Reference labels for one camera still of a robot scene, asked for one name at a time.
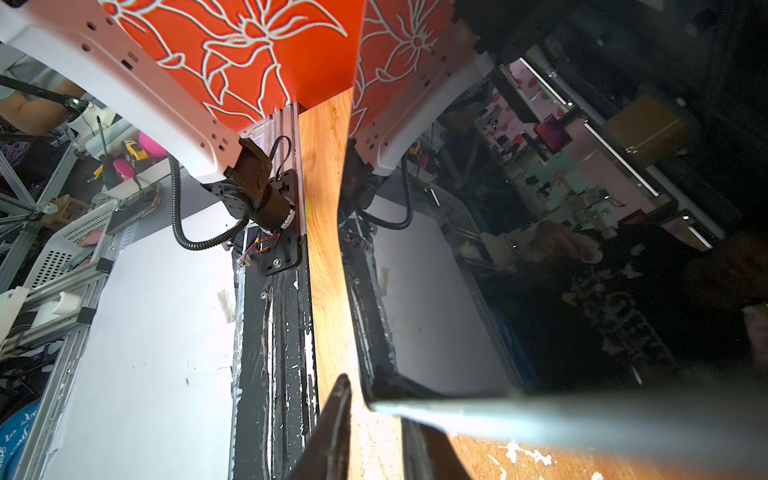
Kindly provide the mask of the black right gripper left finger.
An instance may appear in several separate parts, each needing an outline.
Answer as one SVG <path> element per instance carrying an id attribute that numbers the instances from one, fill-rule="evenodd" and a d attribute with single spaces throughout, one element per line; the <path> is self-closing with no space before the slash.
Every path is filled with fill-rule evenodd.
<path id="1" fill-rule="evenodd" d="M 305 450 L 287 479 L 346 480 L 349 472 L 352 388 L 336 379 Z"/>

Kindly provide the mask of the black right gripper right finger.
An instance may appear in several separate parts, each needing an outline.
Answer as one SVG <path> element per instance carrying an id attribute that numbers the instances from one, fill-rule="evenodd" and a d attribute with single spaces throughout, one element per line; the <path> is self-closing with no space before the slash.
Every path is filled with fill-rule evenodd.
<path id="1" fill-rule="evenodd" d="M 471 478 L 444 432 L 403 419 L 402 434 L 405 479 Z"/>

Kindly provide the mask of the phone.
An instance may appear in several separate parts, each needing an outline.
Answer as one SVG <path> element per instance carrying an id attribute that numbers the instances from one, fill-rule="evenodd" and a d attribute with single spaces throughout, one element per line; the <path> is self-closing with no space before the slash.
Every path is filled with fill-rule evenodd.
<path id="1" fill-rule="evenodd" d="M 338 218 L 372 410 L 766 477 L 765 2 L 366 2 Z"/>

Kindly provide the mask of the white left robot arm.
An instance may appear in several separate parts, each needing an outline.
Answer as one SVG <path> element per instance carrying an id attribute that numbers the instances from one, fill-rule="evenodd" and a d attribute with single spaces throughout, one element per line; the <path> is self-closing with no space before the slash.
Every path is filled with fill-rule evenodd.
<path id="1" fill-rule="evenodd" d="M 80 85 L 168 152 L 172 229 L 181 247 L 207 250 L 255 224 L 265 236 L 248 242 L 244 252 L 276 251 L 296 217 L 294 202 L 271 176 L 276 153 L 208 113 L 98 2 L 4 1 L 1 40 Z M 185 235 L 183 171 L 224 204 L 234 226 L 207 240 Z"/>

